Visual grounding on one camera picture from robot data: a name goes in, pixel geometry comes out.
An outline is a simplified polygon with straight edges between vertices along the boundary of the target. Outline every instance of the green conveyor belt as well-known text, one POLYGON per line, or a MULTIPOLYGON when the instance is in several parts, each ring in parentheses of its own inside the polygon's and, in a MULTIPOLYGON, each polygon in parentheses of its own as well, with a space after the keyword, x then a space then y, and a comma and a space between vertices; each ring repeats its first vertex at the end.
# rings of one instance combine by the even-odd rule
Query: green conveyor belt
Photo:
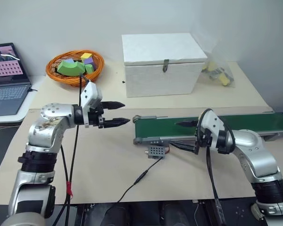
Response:
MULTIPOLYGON (((283 113, 219 116, 234 130, 250 129, 255 132, 283 131, 283 113)), ((194 118, 139 119, 135 122, 135 137, 193 136, 195 128, 175 125, 178 121, 194 118)))

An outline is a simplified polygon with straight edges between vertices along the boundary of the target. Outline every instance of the laptop keyboard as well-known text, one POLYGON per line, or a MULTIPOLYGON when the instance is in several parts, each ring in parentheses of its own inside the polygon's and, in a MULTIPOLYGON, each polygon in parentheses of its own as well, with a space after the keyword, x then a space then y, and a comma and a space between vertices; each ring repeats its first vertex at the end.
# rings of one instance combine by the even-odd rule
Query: laptop keyboard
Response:
POLYGON ((13 100, 22 97, 26 86, 0 88, 0 100, 13 100))

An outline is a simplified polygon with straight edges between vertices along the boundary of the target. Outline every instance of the box latch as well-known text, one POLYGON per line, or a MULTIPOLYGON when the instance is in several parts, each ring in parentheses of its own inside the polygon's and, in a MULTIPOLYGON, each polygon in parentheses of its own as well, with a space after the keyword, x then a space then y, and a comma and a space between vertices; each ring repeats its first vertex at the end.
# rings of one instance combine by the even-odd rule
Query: box latch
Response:
POLYGON ((168 70, 169 59, 164 60, 164 66, 162 67, 162 71, 166 72, 168 70))

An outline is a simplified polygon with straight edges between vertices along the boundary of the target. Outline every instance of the red cable tie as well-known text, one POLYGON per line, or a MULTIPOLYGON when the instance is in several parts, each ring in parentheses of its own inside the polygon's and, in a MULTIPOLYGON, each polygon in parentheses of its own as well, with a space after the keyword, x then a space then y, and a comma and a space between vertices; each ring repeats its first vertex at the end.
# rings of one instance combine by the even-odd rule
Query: red cable tie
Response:
POLYGON ((70 195, 71 197, 73 197, 72 191, 71 191, 71 182, 69 181, 66 181, 66 193, 70 195))

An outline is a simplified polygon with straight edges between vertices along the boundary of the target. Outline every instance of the white wall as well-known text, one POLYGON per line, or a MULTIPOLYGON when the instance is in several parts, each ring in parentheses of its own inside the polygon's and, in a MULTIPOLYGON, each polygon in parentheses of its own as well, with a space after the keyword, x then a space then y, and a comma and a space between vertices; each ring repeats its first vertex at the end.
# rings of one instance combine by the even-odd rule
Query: white wall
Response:
POLYGON ((189 32, 191 9, 191 0, 3 0, 0 43, 13 42, 33 75, 73 49, 122 61, 121 34, 189 32))
POLYGON ((191 33, 238 61, 265 101, 283 111, 283 0, 195 0, 191 33))

